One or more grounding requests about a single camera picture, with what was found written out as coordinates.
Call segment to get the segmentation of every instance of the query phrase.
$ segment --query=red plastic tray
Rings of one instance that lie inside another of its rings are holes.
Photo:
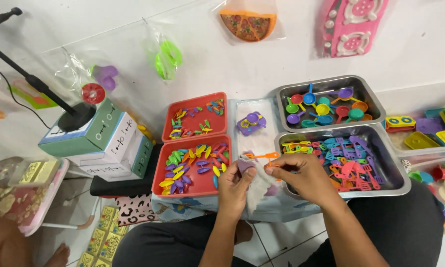
[[[191,164],[191,168],[188,170],[187,173],[185,173],[186,176],[191,178],[192,183],[183,194],[179,194],[177,192],[170,195],[162,195],[164,188],[159,185],[161,182],[165,180],[165,174],[169,172],[165,170],[166,160],[168,160],[168,156],[170,156],[173,151],[178,149],[190,149],[190,148],[192,148],[194,151],[196,145],[207,144],[213,146],[215,143],[226,143],[228,145],[229,162],[232,162],[231,138],[226,134],[203,135],[198,139],[183,138],[178,142],[164,144],[160,152],[160,157],[158,158],[158,164],[156,166],[155,176],[153,178],[153,184],[152,184],[153,193],[160,198],[180,198],[180,197],[217,195],[218,190],[214,187],[214,184],[212,182],[212,177],[214,176],[212,167],[214,166],[214,164],[211,163],[212,161],[211,156],[209,156],[207,159],[207,161],[209,161],[210,163],[204,166],[204,167],[211,167],[211,169],[205,173],[201,174],[197,173],[196,171],[199,168],[199,166],[196,165],[196,161],[198,161],[198,158],[195,161],[193,161],[193,163]],[[199,159],[206,160],[204,158],[204,153]]]
[[[223,115],[217,115],[215,112],[211,112],[206,108],[206,103],[219,99],[224,100]],[[194,117],[191,117],[190,115],[183,117],[181,119],[183,121],[183,128],[191,131],[200,131],[201,128],[199,127],[199,124],[204,125],[204,120],[208,120],[212,129],[212,131],[207,133],[208,135],[225,134],[227,132],[227,96],[224,92],[219,92],[171,104],[170,107],[168,107],[168,112],[166,113],[165,127],[163,129],[162,141],[164,143],[176,142],[180,140],[192,140],[206,136],[206,134],[202,134],[178,139],[171,139],[169,137],[170,133],[173,131],[171,119],[173,118],[175,121],[177,120],[174,115],[180,110],[180,108],[188,108],[191,111],[196,106],[202,107],[202,111],[198,113],[193,112]]]

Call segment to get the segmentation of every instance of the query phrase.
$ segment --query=pink toy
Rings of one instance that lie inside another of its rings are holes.
[[[327,0],[323,45],[332,58],[370,51],[388,0]]]

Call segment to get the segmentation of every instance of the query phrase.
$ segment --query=person's left hand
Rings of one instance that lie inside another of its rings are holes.
[[[234,161],[219,176],[219,214],[238,221],[246,206],[246,191],[257,173],[254,167],[248,168],[242,175]]]

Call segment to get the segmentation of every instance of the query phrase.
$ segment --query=metal tray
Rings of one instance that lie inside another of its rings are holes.
[[[275,147],[279,154],[282,154],[282,144],[294,141],[322,141],[331,137],[348,138],[351,135],[361,137],[368,142],[370,149],[374,154],[374,162],[377,172],[382,175],[386,181],[381,185],[380,190],[372,191],[351,191],[341,192],[340,196],[344,199],[358,197],[380,197],[380,196],[398,196],[410,191],[410,179],[403,169],[400,160],[397,158],[394,150],[389,146],[386,136],[379,134],[382,132],[380,124],[352,126],[352,124],[343,124],[338,129],[323,130],[321,127],[312,128],[307,133],[281,133],[275,139]]]
[[[330,92],[337,92],[342,88],[353,88],[354,90],[354,98],[361,100],[368,104],[369,108],[366,112],[367,114],[370,114],[372,116],[372,120],[370,121],[359,121],[354,123],[349,123],[350,126],[358,126],[358,125],[366,125],[366,124],[376,124],[380,123],[383,120],[385,120],[386,113],[382,105],[380,104],[380,101],[377,99],[376,95],[372,92],[371,88],[368,86],[367,82],[355,75],[346,75],[346,76],[339,76],[335,78],[328,78],[324,80],[317,80],[312,82],[306,82],[306,83],[299,83],[299,84],[293,84],[293,85],[287,85],[277,88],[277,103],[278,103],[278,110],[280,112],[280,118],[282,119],[282,125],[285,128],[285,130],[292,132],[292,133],[305,133],[310,132],[314,128],[317,130],[329,130],[333,128],[339,127],[341,124],[331,124],[326,126],[318,126],[318,127],[312,127],[312,128],[302,128],[301,123],[298,124],[289,124],[286,121],[286,117],[290,115],[290,113],[286,112],[285,107],[288,105],[287,97],[291,97],[294,94],[305,94],[309,91],[310,83],[313,83],[313,93],[316,95],[316,98],[320,98],[322,96],[327,97],[329,100],[335,100],[338,95],[337,94],[328,94]],[[334,106],[349,106],[351,107],[354,103],[353,100],[350,101],[342,101],[339,100]],[[314,107],[303,105],[307,113],[303,114],[300,118],[302,120],[314,120],[315,118],[308,114],[308,112],[313,112]],[[333,122],[335,123],[338,119],[337,114],[328,113],[333,117]]]

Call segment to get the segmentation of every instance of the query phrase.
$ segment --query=pizza slice toy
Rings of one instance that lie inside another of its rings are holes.
[[[277,21],[276,14],[259,14],[252,11],[223,9],[219,14],[227,29],[246,42],[258,42],[267,38]]]

